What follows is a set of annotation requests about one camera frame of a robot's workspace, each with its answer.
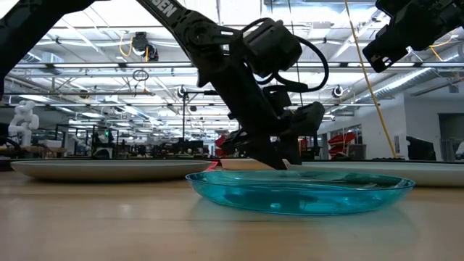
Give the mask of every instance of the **workbench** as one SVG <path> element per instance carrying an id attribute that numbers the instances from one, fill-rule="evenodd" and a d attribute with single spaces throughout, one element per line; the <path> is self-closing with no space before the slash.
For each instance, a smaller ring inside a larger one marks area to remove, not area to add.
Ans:
<path id="1" fill-rule="evenodd" d="M 1 260 L 462 260 L 464 190 L 415 188 L 385 210 L 300 217 L 223 207 L 186 181 L 0 173 L 0 231 Z"/>

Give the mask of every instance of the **white wall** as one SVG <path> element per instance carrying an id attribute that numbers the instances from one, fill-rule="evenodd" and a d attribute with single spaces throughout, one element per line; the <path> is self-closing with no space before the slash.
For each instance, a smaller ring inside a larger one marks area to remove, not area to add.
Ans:
<path id="1" fill-rule="evenodd" d="M 442 160 L 439 113 L 464 113 L 459 99 L 405 98 L 407 134 L 434 143 L 436 160 Z"/>
<path id="2" fill-rule="evenodd" d="M 394 137 L 399 136 L 400 152 L 398 156 L 407 158 L 406 116 L 403 94 L 398 94 L 392 100 L 383 100 L 379 103 L 381 104 L 382 115 L 389 130 L 391 141 L 394 142 Z M 355 112 L 354 117 L 336 117 L 335 122 L 323 123 L 318 133 L 330 133 L 340 128 L 359 124 L 361 124 L 362 128 L 362 142 L 367 145 L 366 159 L 393 157 L 375 107 L 361 107 Z"/>

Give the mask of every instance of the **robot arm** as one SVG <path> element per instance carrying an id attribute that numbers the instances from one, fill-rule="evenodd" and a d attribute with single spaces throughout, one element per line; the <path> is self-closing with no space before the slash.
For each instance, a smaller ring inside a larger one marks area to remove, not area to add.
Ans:
<path id="1" fill-rule="evenodd" d="M 242 127 L 225 142 L 225 149 L 242 146 L 255 159 L 276 169 L 286 169 L 281 158 L 300 163 L 297 137 L 314 133 L 322 121 L 322 104 L 300 108 L 295 113 L 284 110 L 292 105 L 287 91 L 317 91 L 328 78 L 328 64 L 311 43 L 293 36 L 282 21 L 259 19 L 243 30 L 219 26 L 204 15 L 182 7 L 176 0 L 137 0 L 164 25 L 198 68 L 198 86 L 211 83 Z M 73 0 L 63 5 L 60 0 L 41 0 L 32 5 L 19 2 L 0 22 L 0 54 L 4 55 L 0 76 L 5 76 L 25 53 L 62 15 L 85 9 L 94 1 Z M 246 37 L 244 32 L 257 29 Z M 31 31 L 24 36 L 22 32 Z M 279 70 L 289 69 L 302 53 L 300 42 L 308 45 L 322 59 L 326 75 L 316 88 L 285 80 Z M 276 79 L 283 85 L 258 86 L 253 74 Z M 270 136 L 285 136 L 292 153 L 281 155 L 272 147 Z"/>
<path id="2" fill-rule="evenodd" d="M 459 0 L 377 0 L 376 6 L 391 18 L 362 51 L 377 73 L 403 58 L 407 47 L 422 51 L 464 25 L 464 2 Z"/>

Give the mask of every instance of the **transparent blue plate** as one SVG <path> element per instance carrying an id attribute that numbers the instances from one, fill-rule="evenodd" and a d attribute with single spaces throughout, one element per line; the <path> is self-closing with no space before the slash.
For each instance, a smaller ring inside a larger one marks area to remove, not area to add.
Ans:
<path id="1" fill-rule="evenodd" d="M 341 215 L 395 203 L 414 181 L 334 171 L 215 171 L 186 176 L 203 197 L 218 204 L 289 215 Z"/>

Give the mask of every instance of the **orange cable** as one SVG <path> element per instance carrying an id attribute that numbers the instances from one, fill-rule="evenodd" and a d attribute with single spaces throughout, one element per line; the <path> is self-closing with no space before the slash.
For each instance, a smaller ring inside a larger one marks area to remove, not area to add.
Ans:
<path id="1" fill-rule="evenodd" d="M 124 35 L 125 33 L 123 33 L 123 35 L 121 36 L 121 40 L 119 42 L 119 51 L 121 52 L 122 55 L 124 55 L 125 57 L 128 57 L 132 54 L 132 42 L 133 42 L 133 37 L 130 38 L 130 49 L 129 49 L 129 53 L 126 54 L 124 51 L 123 51 L 123 38 L 124 38 Z"/>

